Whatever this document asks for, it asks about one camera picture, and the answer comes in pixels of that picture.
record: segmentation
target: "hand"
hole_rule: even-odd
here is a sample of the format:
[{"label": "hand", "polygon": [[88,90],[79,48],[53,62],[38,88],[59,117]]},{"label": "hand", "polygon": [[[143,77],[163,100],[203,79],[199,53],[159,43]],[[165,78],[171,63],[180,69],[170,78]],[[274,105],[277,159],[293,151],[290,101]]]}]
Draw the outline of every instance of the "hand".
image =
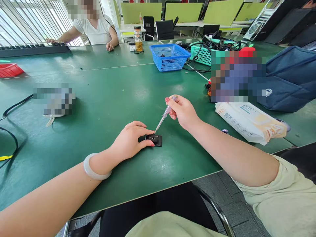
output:
[{"label": "hand", "polygon": [[107,51],[112,51],[112,50],[114,50],[114,47],[113,47],[113,45],[112,45],[111,42],[108,42],[108,43],[106,44],[106,50],[107,50]]},{"label": "hand", "polygon": [[201,122],[189,100],[180,95],[178,95],[176,101],[171,100],[171,98],[172,96],[165,98],[166,104],[172,108],[169,115],[172,119],[178,117],[181,127],[188,131],[193,125]]},{"label": "hand", "polygon": [[108,150],[121,162],[132,158],[147,146],[155,146],[151,140],[138,142],[139,137],[155,133],[155,131],[150,131],[146,127],[145,124],[139,121],[127,124]]},{"label": "hand", "polygon": [[54,43],[56,40],[54,39],[45,39],[47,43]]}]

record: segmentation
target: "window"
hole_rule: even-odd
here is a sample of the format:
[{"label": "window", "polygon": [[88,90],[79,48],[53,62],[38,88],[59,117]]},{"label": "window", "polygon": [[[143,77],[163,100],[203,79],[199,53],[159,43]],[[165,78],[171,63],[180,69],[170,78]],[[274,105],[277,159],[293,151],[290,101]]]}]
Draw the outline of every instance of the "window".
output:
[{"label": "window", "polygon": [[[58,0],[1,0],[0,46],[45,43],[70,30],[66,7]],[[83,45],[81,38],[71,46]]]}]

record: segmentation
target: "bracelet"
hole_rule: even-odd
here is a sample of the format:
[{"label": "bracelet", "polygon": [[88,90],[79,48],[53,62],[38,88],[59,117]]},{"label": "bracelet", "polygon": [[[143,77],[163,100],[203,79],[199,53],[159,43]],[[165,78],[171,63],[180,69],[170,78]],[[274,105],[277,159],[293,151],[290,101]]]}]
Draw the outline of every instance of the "bracelet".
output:
[{"label": "bracelet", "polygon": [[85,158],[85,161],[83,162],[83,166],[85,168],[85,172],[87,173],[87,175],[90,178],[93,178],[93,179],[96,179],[96,180],[105,180],[112,174],[112,171],[110,171],[109,173],[107,173],[105,175],[100,175],[100,174],[95,173],[90,167],[90,164],[89,164],[90,158],[93,157],[96,154],[97,153],[92,153],[92,154],[88,155]]}]

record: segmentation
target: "blue bag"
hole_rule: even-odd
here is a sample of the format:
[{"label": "blue bag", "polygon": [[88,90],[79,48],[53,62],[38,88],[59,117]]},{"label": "blue bag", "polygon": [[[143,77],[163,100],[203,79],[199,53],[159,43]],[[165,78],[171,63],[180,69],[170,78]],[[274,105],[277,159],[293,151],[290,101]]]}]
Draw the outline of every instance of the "blue bag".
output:
[{"label": "blue bag", "polygon": [[316,98],[316,53],[289,47],[267,62],[267,94],[260,101],[269,110],[295,112]]}]

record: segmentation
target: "wet wipes package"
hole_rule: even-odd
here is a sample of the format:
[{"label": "wet wipes package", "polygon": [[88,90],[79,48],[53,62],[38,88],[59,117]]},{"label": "wet wipes package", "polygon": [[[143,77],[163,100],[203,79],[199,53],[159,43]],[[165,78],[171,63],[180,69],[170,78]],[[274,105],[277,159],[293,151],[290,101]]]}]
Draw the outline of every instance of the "wet wipes package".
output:
[{"label": "wet wipes package", "polygon": [[216,103],[216,112],[248,142],[266,145],[271,138],[286,136],[286,125],[253,104]]}]

